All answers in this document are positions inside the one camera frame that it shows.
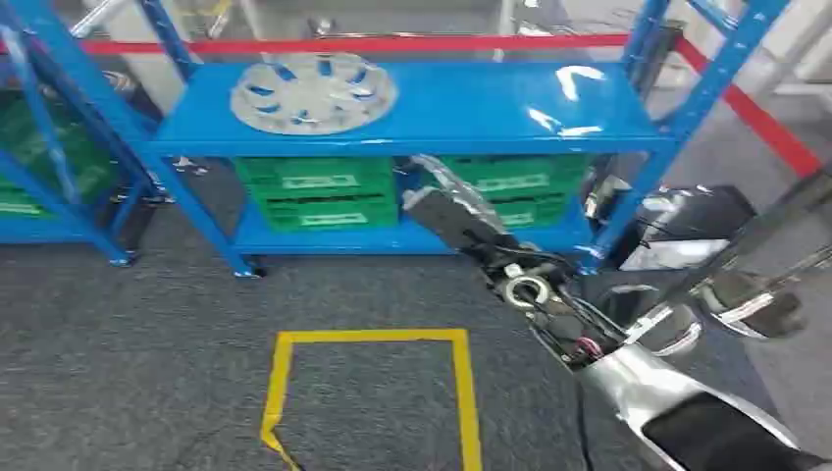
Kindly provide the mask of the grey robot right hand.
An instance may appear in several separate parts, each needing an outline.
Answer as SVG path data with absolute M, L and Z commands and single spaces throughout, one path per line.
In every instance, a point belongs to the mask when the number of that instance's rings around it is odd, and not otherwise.
M 433 182 L 405 190 L 402 209 L 445 245 L 486 264 L 499 251 L 520 247 L 490 202 L 439 158 L 417 154 L 410 158 L 410 166 L 428 174 Z

